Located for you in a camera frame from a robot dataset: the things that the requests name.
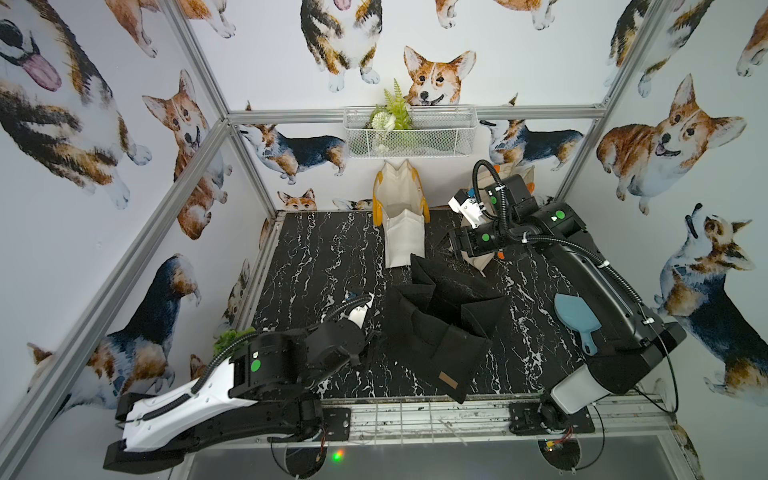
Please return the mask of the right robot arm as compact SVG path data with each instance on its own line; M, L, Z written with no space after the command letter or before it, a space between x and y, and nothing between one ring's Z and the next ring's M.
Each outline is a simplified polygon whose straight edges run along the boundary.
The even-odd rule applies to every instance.
M585 360L548 390L544 410L571 416L637 386L685 340L677 322L664 322L644 303L596 246L586 223L567 203L541 206L519 175L502 178L495 165L477 161L472 187L457 192L451 209L467 225L448 235L456 256L505 253L526 246L544 256L575 294L553 300L557 319L576 332Z

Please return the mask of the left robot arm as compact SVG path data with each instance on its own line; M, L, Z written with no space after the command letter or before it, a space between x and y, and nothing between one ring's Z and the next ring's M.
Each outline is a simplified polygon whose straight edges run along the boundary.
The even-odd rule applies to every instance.
M312 390L360 365L369 345L366 313L357 307L306 329L245 335L194 381L159 396L124 395L115 415L122 438L108 446L104 469L160 472L193 453L250 437L296 443L346 436L339 410L323 408Z

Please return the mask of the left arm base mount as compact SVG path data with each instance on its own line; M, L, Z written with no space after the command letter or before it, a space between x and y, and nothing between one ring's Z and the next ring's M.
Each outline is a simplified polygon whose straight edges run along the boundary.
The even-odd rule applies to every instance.
M296 420L289 420L289 429L267 436L273 443L300 443L306 441L346 441L350 437L352 410L343 407L299 408Z

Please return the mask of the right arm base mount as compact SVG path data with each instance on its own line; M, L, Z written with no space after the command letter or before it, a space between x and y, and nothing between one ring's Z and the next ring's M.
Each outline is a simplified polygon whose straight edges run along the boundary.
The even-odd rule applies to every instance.
M574 414L564 413L552 401L525 401L509 404L509 431L518 436L594 433L596 428L586 407Z

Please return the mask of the black canvas bag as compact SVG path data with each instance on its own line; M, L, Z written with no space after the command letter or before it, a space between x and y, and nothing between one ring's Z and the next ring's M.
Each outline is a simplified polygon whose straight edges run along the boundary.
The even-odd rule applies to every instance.
M510 318L510 299L445 262L413 254L410 267L410 281L385 296L387 355L462 404L497 327Z

